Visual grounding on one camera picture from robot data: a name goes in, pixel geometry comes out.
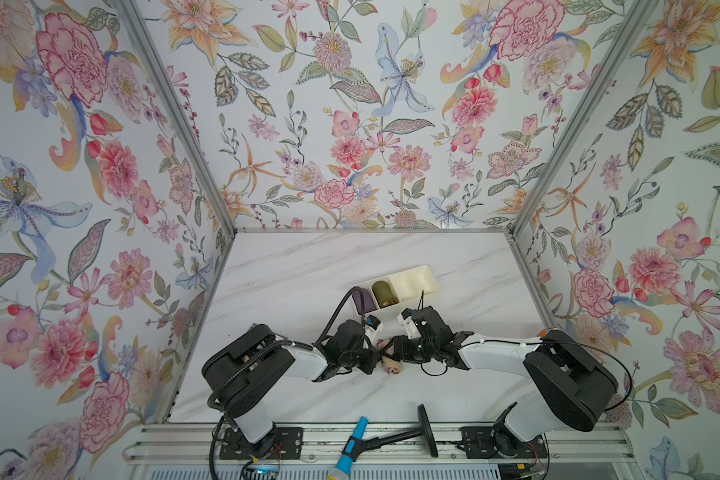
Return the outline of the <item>beige pink purple striped sock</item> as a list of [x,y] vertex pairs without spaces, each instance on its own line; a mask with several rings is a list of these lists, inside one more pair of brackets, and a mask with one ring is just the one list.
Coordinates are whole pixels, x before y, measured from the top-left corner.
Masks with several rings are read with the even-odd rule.
[[394,359],[394,345],[391,339],[377,341],[377,348],[381,351],[381,368],[388,375],[399,375],[402,372],[402,363]]

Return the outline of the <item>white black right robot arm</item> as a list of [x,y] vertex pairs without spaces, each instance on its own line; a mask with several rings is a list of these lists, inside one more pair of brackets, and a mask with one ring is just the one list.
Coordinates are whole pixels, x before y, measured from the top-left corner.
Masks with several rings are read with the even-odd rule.
[[511,401],[484,435],[506,458],[558,428],[592,431],[618,390],[615,376],[594,357],[601,350],[559,329],[520,340],[454,332],[432,307],[406,309],[400,320],[406,333],[379,344],[384,358],[420,365],[436,361],[448,369],[492,370],[532,381],[534,389]]

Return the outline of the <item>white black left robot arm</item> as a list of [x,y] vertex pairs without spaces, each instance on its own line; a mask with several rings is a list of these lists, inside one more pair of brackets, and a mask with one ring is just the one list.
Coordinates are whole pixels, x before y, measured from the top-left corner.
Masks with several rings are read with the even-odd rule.
[[280,338],[256,324],[208,359],[201,374],[211,389],[207,406],[221,413],[208,454],[210,477],[219,477],[218,442],[227,425],[251,466],[281,448],[278,427],[262,400],[286,376],[320,383],[355,370],[371,374],[380,354],[372,345],[381,322],[368,314],[370,295],[359,286],[342,297],[326,326],[311,342]]

